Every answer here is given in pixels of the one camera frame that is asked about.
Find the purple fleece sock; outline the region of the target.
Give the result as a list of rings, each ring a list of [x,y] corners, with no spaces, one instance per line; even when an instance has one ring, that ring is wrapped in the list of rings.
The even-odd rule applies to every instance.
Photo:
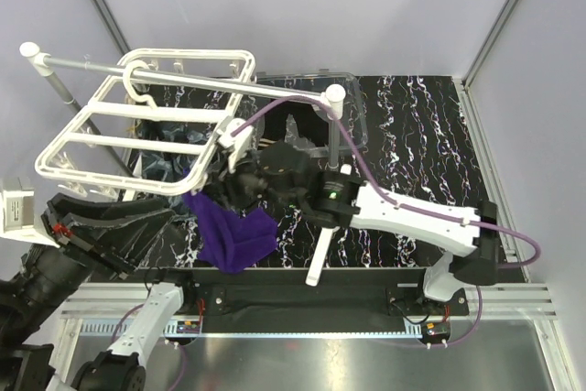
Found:
[[[198,258],[221,272],[242,272],[277,250],[277,222],[262,209],[240,216],[202,192],[187,192],[182,199],[197,217],[202,240]]]

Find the black striped sock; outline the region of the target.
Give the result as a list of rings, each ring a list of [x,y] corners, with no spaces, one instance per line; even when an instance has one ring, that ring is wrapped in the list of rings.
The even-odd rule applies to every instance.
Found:
[[[267,114],[259,147],[269,147],[277,142],[287,142],[301,149],[326,147],[329,140],[329,124],[316,114]]]

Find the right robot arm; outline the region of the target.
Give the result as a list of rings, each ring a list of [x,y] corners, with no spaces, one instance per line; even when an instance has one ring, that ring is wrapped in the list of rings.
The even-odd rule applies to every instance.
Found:
[[[266,200],[299,209],[323,230],[355,228],[404,235],[442,249],[418,287],[403,295],[405,310],[436,314],[465,287],[492,286],[498,278],[497,207],[461,208],[384,190],[352,168],[319,168],[309,155],[279,142],[242,157],[222,154],[209,169],[203,192],[228,209]]]

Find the dark patterned sock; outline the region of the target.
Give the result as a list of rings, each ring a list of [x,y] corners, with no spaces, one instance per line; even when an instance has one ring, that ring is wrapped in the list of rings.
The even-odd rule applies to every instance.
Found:
[[[154,122],[141,120],[136,123],[135,135],[141,140],[160,141],[174,144],[204,146],[212,134],[212,125],[200,123]],[[174,183],[182,180],[195,163],[197,156],[184,153],[169,153],[141,149],[137,153],[141,159],[142,179]],[[182,222],[193,218],[194,214],[187,207],[181,195],[161,196],[148,192],[138,192],[137,200],[161,199],[175,213],[174,220]]]

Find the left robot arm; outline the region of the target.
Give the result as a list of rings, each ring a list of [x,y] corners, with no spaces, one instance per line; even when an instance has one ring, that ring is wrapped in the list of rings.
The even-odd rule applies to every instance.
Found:
[[[161,199],[81,201],[59,193],[38,223],[9,203],[2,223],[42,232],[19,271],[1,283],[1,387],[4,390],[142,390],[148,358],[177,312],[197,305],[185,283],[156,282],[130,327],[107,350],[85,363],[71,384],[50,365],[54,346],[27,339],[96,271],[125,278],[136,271],[174,212]]]

